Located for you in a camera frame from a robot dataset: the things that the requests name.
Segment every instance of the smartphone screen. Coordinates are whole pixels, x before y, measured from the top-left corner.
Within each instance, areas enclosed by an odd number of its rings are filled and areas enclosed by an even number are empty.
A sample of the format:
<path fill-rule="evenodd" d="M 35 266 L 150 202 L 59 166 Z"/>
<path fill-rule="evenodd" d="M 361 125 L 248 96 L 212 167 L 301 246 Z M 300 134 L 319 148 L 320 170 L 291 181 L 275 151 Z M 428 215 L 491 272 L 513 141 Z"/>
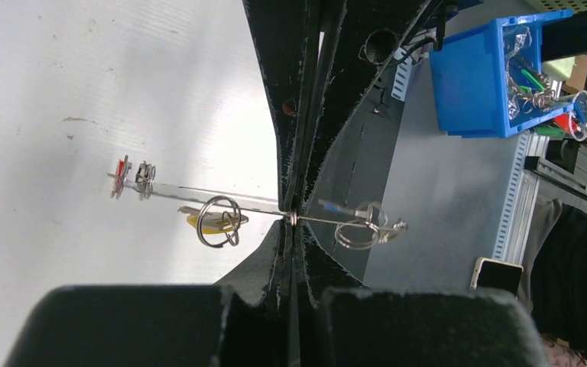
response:
<path fill-rule="evenodd" d="M 503 264 L 483 260 L 478 270 L 476 287 L 502 289 L 517 295 L 523 268 L 513 264 Z"/>

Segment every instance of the blue storage box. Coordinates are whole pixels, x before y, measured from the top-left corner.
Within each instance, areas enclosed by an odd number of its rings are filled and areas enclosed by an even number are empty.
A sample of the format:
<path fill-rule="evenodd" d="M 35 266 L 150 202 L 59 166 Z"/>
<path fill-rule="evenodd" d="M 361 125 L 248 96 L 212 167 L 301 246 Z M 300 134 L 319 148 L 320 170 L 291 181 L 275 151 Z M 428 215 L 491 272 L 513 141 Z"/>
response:
<path fill-rule="evenodd" d="M 465 138 L 506 138 L 572 110 L 569 103 L 556 102 L 548 112 L 534 109 L 510 119 L 503 41 L 505 28 L 528 26 L 532 42 L 519 54 L 541 72 L 541 27 L 571 15 L 564 10 L 499 18 L 446 38 L 443 49 L 430 54 L 439 129 Z M 528 85 L 521 72 L 510 67 L 510 73 L 519 85 Z"/>

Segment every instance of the black pole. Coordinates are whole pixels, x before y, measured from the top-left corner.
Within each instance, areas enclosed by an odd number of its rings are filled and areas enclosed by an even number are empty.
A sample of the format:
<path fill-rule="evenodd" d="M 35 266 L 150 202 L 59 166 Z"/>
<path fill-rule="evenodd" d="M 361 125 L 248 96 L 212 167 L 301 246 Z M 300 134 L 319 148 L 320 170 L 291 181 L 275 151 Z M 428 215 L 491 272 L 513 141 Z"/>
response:
<path fill-rule="evenodd" d="M 587 11 L 543 27 L 541 59 L 550 61 L 587 53 Z"/>

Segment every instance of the cardboard box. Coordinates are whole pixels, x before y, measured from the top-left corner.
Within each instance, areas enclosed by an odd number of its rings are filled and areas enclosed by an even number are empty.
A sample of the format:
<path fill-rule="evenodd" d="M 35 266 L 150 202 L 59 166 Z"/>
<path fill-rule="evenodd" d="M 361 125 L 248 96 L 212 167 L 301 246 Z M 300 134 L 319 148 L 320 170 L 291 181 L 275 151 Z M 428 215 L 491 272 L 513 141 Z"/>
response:
<path fill-rule="evenodd" d="M 586 75 L 587 75 L 587 56 L 579 55 L 575 57 L 575 66 L 572 69 L 572 75 L 570 78 L 561 86 L 564 92 L 575 94 L 580 90 L 584 90 L 586 86 Z"/>

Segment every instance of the white phone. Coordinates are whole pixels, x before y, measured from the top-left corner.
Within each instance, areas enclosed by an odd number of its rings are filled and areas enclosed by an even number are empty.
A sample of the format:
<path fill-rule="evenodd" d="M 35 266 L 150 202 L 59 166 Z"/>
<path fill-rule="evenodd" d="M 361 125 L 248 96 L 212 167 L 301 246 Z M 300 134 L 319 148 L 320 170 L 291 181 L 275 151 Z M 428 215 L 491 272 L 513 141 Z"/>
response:
<path fill-rule="evenodd" d="M 478 287 L 502 289 L 517 295 L 523 267 L 491 258 L 478 258 L 472 276 L 472 289 Z"/>

